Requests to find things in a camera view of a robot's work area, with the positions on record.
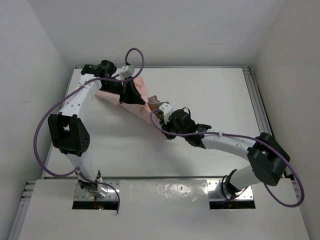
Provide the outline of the grey pillow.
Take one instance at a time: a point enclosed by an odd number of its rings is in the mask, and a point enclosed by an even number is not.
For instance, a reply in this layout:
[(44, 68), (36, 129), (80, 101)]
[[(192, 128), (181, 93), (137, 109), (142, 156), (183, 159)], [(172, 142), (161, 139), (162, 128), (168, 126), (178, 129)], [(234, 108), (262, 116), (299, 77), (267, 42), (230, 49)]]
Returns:
[(146, 108), (150, 113), (153, 110), (158, 109), (161, 105), (167, 104), (167, 101), (160, 101), (156, 95), (150, 96), (147, 99)]

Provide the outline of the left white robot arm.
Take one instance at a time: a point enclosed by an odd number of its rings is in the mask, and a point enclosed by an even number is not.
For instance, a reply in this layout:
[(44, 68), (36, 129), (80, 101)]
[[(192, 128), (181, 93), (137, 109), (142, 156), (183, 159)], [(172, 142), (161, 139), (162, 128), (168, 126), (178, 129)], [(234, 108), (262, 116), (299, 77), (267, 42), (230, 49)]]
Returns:
[(80, 187), (90, 194), (102, 193), (102, 177), (86, 153), (90, 135), (84, 125), (85, 113), (98, 91), (119, 96), (120, 103), (144, 105), (142, 95), (131, 78), (134, 67), (127, 63), (116, 74), (117, 67), (108, 60), (100, 64), (86, 64), (77, 85), (77, 93), (70, 97), (57, 114), (50, 114), (48, 126), (52, 144), (76, 168)]

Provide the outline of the pink cartoon pillowcase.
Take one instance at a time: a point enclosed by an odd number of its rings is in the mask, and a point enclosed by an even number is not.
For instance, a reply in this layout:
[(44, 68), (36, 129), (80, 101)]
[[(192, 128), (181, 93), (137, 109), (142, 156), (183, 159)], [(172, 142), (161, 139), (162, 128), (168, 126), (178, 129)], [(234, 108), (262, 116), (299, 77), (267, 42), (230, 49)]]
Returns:
[(151, 123), (151, 111), (165, 103), (160, 101), (156, 95), (149, 95), (147, 85), (141, 76), (133, 81), (125, 82), (122, 86), (113, 86), (111, 92), (106, 92), (106, 87), (104, 84), (96, 96), (109, 101), (115, 106), (121, 105), (148, 124)]

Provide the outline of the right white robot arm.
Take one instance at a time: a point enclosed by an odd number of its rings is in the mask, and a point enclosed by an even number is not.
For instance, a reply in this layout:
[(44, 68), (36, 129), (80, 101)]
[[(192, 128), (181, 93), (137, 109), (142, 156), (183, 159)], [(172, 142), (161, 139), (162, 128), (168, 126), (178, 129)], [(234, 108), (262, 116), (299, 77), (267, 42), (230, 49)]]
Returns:
[(253, 142), (224, 134), (209, 134), (210, 125), (195, 123), (190, 112), (174, 110), (168, 103), (159, 107), (157, 116), (169, 140), (180, 134), (193, 147), (219, 150), (249, 162), (248, 166), (232, 170), (222, 180), (220, 191), (225, 197), (235, 197), (242, 189), (259, 183), (277, 186), (287, 167), (278, 154), (290, 161), (289, 155), (266, 132), (262, 132)]

